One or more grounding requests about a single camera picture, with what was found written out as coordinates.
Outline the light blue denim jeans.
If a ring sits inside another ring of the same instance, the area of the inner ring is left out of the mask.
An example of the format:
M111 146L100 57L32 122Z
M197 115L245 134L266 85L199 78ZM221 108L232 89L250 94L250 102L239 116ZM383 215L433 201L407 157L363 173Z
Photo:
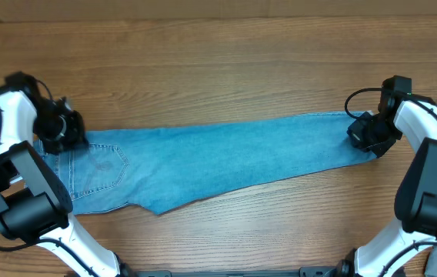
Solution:
M344 112L263 121L91 131L88 146L53 155L35 150L68 190L75 214L139 205L162 214L252 185L357 165L375 155L354 148Z

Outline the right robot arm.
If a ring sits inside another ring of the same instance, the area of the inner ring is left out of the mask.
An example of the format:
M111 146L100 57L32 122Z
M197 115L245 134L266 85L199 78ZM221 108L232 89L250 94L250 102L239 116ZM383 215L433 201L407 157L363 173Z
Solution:
M403 266L437 246L437 104L412 93L412 80L387 78L378 114L355 117L347 134L353 147L382 157L406 137L415 157L395 195L395 218L368 244L353 249L330 276L403 276Z

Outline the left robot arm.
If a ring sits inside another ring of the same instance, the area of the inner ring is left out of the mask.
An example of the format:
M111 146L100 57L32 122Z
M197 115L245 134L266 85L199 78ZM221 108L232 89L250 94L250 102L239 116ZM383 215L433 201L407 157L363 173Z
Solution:
M82 116L65 98L43 97L44 83L24 72L0 86L0 252L32 246L50 251L76 276L134 276L73 214L68 189L36 152L86 147Z

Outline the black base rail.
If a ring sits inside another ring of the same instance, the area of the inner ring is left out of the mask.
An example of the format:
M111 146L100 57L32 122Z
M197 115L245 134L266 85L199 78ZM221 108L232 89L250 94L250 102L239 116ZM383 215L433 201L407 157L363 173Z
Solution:
M220 272L170 272L169 270L139 271L136 277L332 277L334 266L309 266L296 270L220 271Z

